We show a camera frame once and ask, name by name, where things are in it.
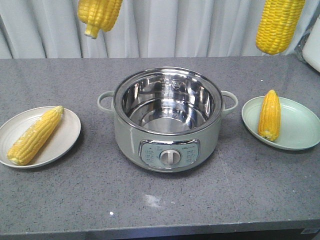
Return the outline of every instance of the corn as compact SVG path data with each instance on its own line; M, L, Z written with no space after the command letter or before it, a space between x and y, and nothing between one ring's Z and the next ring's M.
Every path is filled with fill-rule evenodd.
M289 46L305 0L266 0L255 44L262 52L275 55Z
M271 142L275 141L280 133L280 120L281 107L279 97L276 91L271 89L262 102L258 134Z
M13 144L7 152L7 158L17 165L28 164L52 134L63 112L63 106L56 106L46 111Z
M79 0L78 17L86 24L84 34L96 39L98 32L110 31L118 18L122 0Z

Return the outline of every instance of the pot rim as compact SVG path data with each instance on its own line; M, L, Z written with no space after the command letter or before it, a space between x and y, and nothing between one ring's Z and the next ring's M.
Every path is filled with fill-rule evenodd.
M148 77L149 75L155 74L155 73L179 73L183 74L185 76L191 76L195 78L197 81L199 81L203 87L211 94L212 98L214 98L214 109L212 114L209 116L209 118L201 125L196 126L194 128L185 130L185 131L179 131L179 132L160 132L151 130L148 128L145 128L143 126L140 126L133 122L123 111L122 108L122 99L125 94L125 92L131 87L132 85L138 83L143 78ZM198 132L200 130L203 130L207 128L208 126L214 124L220 117L223 110L224 102L223 102L223 95L220 89L207 77L203 76L202 74L189 70L187 68L182 67L175 67L175 66L162 66L162 67L156 67L156 68L149 68L145 69L139 72L136 72L128 77L126 77L115 89L114 95L113 95L113 106L116 115L118 115L125 123L129 124L131 127L138 129L140 131L154 134L154 135L161 135L161 136L181 136L181 135L187 135L192 134L195 132Z

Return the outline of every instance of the countertop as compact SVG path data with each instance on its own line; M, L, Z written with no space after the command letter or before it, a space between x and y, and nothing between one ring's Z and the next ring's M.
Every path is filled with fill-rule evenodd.
M234 93L218 144L179 173L145 170L115 141L97 98L127 76L161 66L199 72ZM320 74L290 56L0 60L0 125L42 106L81 121L74 146L38 168L0 164L0 239L132 239L320 228L320 144L288 151L246 129L241 109L269 89L320 116Z

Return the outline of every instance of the white curtain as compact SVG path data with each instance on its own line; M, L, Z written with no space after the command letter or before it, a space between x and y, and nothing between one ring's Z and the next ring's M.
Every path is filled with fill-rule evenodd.
M293 54L320 0L306 0ZM84 35L78 0L0 0L0 59L261 56L265 0L123 0L109 32Z

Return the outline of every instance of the white plate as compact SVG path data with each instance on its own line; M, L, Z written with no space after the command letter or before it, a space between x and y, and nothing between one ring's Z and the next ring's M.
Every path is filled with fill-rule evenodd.
M65 154L76 142L81 123L78 116L64 108L59 125L47 142L27 165L19 166L8 160L7 152L16 140L47 110L53 106L43 106L24 111L0 127L0 162L12 168L30 169L49 164Z
M281 125L279 137L271 142L258 135L258 123L264 96L247 101L242 107L242 119L248 130L260 141L284 150L304 150L320 142L320 120L308 108L290 99L279 97Z

